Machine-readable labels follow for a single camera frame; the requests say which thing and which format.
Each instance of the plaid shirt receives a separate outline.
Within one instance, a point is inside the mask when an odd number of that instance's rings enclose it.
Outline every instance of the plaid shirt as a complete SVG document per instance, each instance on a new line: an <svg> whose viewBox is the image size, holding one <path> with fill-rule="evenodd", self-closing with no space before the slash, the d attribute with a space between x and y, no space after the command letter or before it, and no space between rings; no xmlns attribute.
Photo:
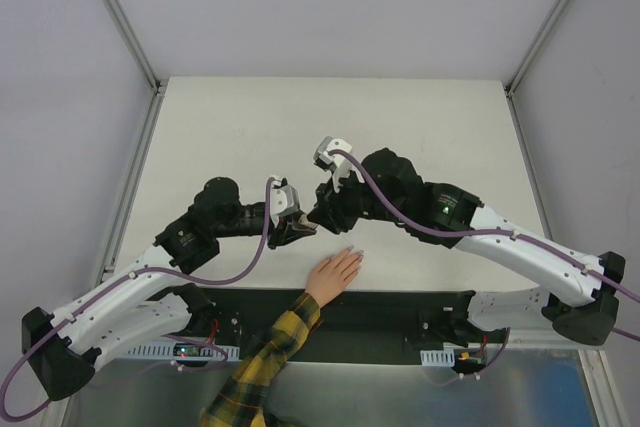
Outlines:
<svg viewBox="0 0 640 427"><path fill-rule="evenodd" d="M304 293L238 366L218 396L200 414L201 427L292 426L262 410L271 381L305 343L320 319L320 307Z"/></svg>

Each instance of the fingers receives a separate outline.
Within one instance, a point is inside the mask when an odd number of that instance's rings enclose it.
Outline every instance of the fingers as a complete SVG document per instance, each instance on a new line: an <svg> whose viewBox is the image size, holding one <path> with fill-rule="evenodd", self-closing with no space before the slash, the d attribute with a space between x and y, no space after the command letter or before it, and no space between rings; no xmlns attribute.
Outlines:
<svg viewBox="0 0 640 427"><path fill-rule="evenodd" d="M353 274L354 272L356 272L359 268L360 268L360 263L362 262L362 257L358 256L356 258L356 260L354 260L351 264L349 264L341 273L341 277L343 280L346 281L346 279Z"/></svg>
<svg viewBox="0 0 640 427"><path fill-rule="evenodd" d="M353 272L351 272L346 279L344 279L344 287L345 289L347 288L347 286L353 282L353 279L355 279L358 274L360 273L360 264L358 264L358 268L355 269Z"/></svg>
<svg viewBox="0 0 640 427"><path fill-rule="evenodd" d="M352 250L353 250L353 245L351 247L347 247L342 252L340 252L339 254L335 255L333 257L333 260L328 264L328 267L335 268L337 265L340 265L340 262L342 262L345 259L345 257L347 255L349 255L349 253Z"/></svg>
<svg viewBox="0 0 640 427"><path fill-rule="evenodd" d="M332 256L329 256L326 259L322 259L320 263L316 265L315 269L313 270L316 272L322 272L322 269L324 269L327 265L329 265L332 259L333 259Z"/></svg>
<svg viewBox="0 0 640 427"><path fill-rule="evenodd" d="M348 257L345 257L345 259L342 261L342 263L338 266L340 272L342 274L344 274L344 272L351 267L351 265L353 265L354 263L360 263L362 262L362 257L364 256L364 253L359 250L358 252L351 254Z"/></svg>

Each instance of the white wall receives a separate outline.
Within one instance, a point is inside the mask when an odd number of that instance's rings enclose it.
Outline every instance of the white wall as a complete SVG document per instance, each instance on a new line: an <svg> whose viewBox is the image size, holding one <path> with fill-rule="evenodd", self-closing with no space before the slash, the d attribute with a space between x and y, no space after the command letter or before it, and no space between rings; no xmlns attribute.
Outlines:
<svg viewBox="0 0 640 427"><path fill-rule="evenodd" d="M121 0L171 75L507 81L554 0Z"/></svg>
<svg viewBox="0 0 640 427"><path fill-rule="evenodd" d="M101 0L0 0L0 376L20 320L89 288L150 91ZM9 410L42 391L24 369Z"/></svg>
<svg viewBox="0 0 640 427"><path fill-rule="evenodd" d="M621 253L624 282L640 291L640 0L576 0L516 101L554 236ZM639 314L622 299L618 326L640 333ZM632 425L639 348L607 343Z"/></svg>

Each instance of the metal frame edge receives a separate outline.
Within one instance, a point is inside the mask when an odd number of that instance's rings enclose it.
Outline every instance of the metal frame edge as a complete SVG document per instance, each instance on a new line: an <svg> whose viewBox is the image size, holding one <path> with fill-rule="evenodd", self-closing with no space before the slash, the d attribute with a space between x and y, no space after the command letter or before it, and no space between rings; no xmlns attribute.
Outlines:
<svg viewBox="0 0 640 427"><path fill-rule="evenodd" d="M129 160L123 186L120 189L116 203L116 211L110 222L106 240L94 269L95 275L93 276L91 284L93 287L99 285L103 281L105 274L109 274L109 271L113 271L115 268L115 262L120 251L120 246L122 245L122 238L142 175L142 168L144 167L149 145L151 144L156 122L160 114L160 108L162 107L166 85L167 82L165 81L160 83L159 90L153 94L147 111L140 123L135 148Z"/></svg>
<svg viewBox="0 0 640 427"><path fill-rule="evenodd" d="M631 427L606 353L602 350L581 350L578 354L600 427Z"/></svg>
<svg viewBox="0 0 640 427"><path fill-rule="evenodd" d="M590 347L578 344L549 329L512 329L509 335L507 349L516 350L596 350L600 347Z"/></svg>
<svg viewBox="0 0 640 427"><path fill-rule="evenodd" d="M518 68L516 69L509 82L507 82L507 92L511 94L518 89L524 79L524 76L529 71L529 68L533 65L534 61L540 54L540 51L545 46L547 40L550 38L556 26L559 24L560 20L562 19L562 15L572 1L573 0L556 0L554 2L551 10L536 32L531 45L520 61Z"/></svg>
<svg viewBox="0 0 640 427"><path fill-rule="evenodd" d="M142 72L142 75L147 80L151 88L157 91L160 82L158 80L158 76L153 71L153 67L145 54L136 33L129 22L126 14L124 13L124 9L120 4L119 0L103 0L105 7L109 11L111 18L113 19L116 28L120 32L122 40L126 44L129 52L133 56L138 68Z"/></svg>
<svg viewBox="0 0 640 427"><path fill-rule="evenodd" d="M524 160L525 168L527 169L527 176L529 177L529 184L533 191L533 199L538 209L538 215L540 216L540 222L542 223L542 231L544 236L553 240L553 234L551 232L551 226L549 225L549 216L542 202L542 195L540 194L540 182L538 181L538 175L533 165L531 158L531 149L529 148L529 142L527 136L522 128L522 123L518 117L518 109L514 100L514 95L505 90L507 98L507 105L509 106L509 112L511 113L511 120L513 121L513 127L516 131L516 137L518 138L518 144L520 144L520 151L522 152L522 158Z"/></svg>

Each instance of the cable clip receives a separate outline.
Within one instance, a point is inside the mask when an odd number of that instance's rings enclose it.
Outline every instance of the cable clip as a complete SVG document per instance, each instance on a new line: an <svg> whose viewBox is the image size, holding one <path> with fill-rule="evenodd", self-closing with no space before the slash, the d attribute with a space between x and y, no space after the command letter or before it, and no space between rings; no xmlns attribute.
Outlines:
<svg viewBox="0 0 640 427"><path fill-rule="evenodd" d="M280 187L282 187L282 177L281 176L272 174L269 177L271 177L273 179L273 182L271 183L271 188L272 189L279 189Z"/></svg>
<svg viewBox="0 0 640 427"><path fill-rule="evenodd" d="M582 264L582 269L580 269L580 273L585 277L589 275L589 271L596 270L593 264Z"/></svg>

